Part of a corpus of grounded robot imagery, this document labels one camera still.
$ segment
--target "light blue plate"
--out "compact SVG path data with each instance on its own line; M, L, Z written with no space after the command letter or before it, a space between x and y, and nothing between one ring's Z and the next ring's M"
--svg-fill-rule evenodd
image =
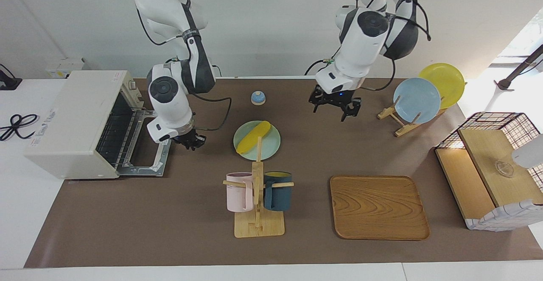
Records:
M250 131L252 131L255 126L257 126L262 121L250 121L240 126L236 133L234 134L234 149L237 148L237 145ZM271 126L269 132L262 138L262 160L268 159L273 154L277 152L281 144L281 135L275 126ZM256 146L253 147L249 152L240 154L243 158L246 158L250 161L256 161Z
M401 82L394 92L394 102L398 96L400 101L396 104L396 112L408 122L412 122L421 113L415 123L426 123L434 119L441 106L438 89L423 78L409 78Z

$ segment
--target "yellow banana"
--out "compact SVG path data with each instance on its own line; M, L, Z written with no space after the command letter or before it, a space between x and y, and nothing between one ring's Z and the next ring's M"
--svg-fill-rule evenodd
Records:
M239 142L236 152L243 154L249 152L258 143L258 138L264 136L272 128L272 125L268 121L260 122L255 128L252 129L241 141Z

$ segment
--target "pink mug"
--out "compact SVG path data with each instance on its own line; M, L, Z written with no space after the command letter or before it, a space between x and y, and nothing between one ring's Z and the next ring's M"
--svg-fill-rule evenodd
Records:
M245 188L227 185L227 209L232 212L246 212L254 208L252 203L252 173L235 172L227 174L227 181L244 183Z

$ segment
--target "yellow plate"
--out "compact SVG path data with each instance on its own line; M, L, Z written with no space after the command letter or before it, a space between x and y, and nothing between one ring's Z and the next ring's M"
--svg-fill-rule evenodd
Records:
M447 109L460 100L464 94L464 76L453 65L436 63L424 68L419 77L428 80L436 86L442 97L440 109Z

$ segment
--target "white table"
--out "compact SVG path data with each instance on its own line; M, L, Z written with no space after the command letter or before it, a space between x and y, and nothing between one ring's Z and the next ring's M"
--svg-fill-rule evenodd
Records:
M7 125L15 113L46 114L64 81L25 80L13 92L0 92L0 125ZM40 123L21 134L29 134ZM543 279L543 261L21 269L62 184L22 156L28 142L12 137L0 143L0 280L234 281L250 275L258 275L260 281Z

